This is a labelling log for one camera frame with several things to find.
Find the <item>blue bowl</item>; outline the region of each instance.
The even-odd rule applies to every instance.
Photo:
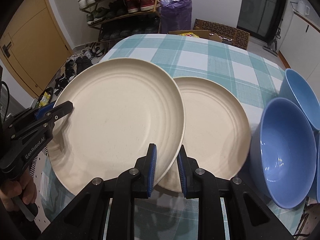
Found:
[[[313,183],[308,193],[308,196],[315,199],[319,203],[320,202],[320,172],[319,172],[320,134],[319,133],[316,134],[315,139],[316,139],[316,147],[317,147],[317,168],[316,168],[316,175],[315,175],[315,178],[313,179]]]
[[[315,173],[316,142],[307,118],[288,99],[272,99],[251,140],[254,183],[276,205],[289,209],[306,197]]]
[[[320,130],[320,105],[307,81],[296,71],[287,68],[280,88],[280,97],[300,107],[314,131]]]

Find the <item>door handle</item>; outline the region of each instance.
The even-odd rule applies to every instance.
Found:
[[[6,45],[3,45],[3,47],[2,47],[2,50],[3,50],[4,54],[7,56],[7,58],[10,57],[10,53],[9,53],[9,50],[8,50],[8,48],[10,47],[10,45],[11,45],[11,42],[9,42],[9,44],[8,44],[7,46],[6,46]]]

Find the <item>purple bag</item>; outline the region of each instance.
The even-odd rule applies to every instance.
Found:
[[[161,0],[161,33],[191,29],[192,0]]]

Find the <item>teal plaid tablecloth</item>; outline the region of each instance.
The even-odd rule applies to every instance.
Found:
[[[178,35],[131,36],[117,43],[101,61],[117,57],[150,61],[172,77],[196,76],[221,84],[241,102],[252,132],[260,122],[263,108],[278,95],[284,77],[284,71],[277,64],[243,49]],[[255,189],[245,166],[241,177]],[[48,158],[41,178],[40,194],[49,220],[53,220],[74,197],[59,182]],[[304,202],[295,209],[284,210],[270,200],[265,201],[293,234],[302,215]],[[182,195],[171,197],[154,191],[150,199],[136,200],[135,203],[137,239],[196,239],[198,200],[187,200]],[[228,239],[226,216],[225,228]]]

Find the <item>white kettle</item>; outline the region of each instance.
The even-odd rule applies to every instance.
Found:
[[[306,5],[303,1],[298,0],[298,5],[297,5],[297,11],[304,15],[309,15],[310,14],[310,7]]]

